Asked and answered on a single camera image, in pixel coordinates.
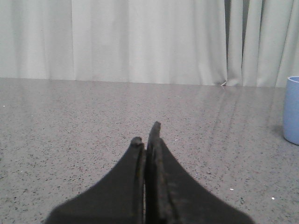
curtain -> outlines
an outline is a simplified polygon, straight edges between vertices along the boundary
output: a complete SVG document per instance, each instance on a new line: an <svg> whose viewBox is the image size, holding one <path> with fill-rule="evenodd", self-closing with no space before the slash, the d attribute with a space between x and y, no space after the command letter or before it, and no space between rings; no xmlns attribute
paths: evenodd
<svg viewBox="0 0 299 224"><path fill-rule="evenodd" d="M1 0L0 77L284 87L299 0Z"/></svg>

light blue mug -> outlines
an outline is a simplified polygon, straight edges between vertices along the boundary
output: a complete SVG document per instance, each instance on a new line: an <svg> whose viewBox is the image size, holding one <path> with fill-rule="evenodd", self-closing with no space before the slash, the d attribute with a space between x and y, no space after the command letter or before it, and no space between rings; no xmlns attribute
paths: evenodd
<svg viewBox="0 0 299 224"><path fill-rule="evenodd" d="M299 77L288 77L286 84L284 137L299 145Z"/></svg>

white curtain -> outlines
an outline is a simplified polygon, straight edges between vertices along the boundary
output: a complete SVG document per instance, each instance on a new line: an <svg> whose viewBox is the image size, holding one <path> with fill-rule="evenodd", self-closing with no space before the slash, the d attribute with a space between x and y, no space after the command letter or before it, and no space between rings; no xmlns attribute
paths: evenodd
<svg viewBox="0 0 299 224"><path fill-rule="evenodd" d="M285 86L299 0L1 0L0 77Z"/></svg>

gray speckled countertop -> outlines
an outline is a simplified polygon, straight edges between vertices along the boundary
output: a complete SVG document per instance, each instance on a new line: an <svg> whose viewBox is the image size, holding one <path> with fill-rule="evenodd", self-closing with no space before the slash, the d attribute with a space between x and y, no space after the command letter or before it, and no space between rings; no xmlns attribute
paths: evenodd
<svg viewBox="0 0 299 224"><path fill-rule="evenodd" d="M182 166L257 224L299 223L299 146L285 89L0 78L0 224L41 223L161 136Z"/></svg>

granite surface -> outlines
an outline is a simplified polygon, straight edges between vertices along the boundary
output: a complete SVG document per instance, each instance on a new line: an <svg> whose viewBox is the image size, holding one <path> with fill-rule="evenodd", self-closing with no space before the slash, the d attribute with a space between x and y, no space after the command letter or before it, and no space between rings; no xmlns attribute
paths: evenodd
<svg viewBox="0 0 299 224"><path fill-rule="evenodd" d="M162 123L181 165L257 224L299 223L284 88L0 78L0 224L42 223Z"/></svg>

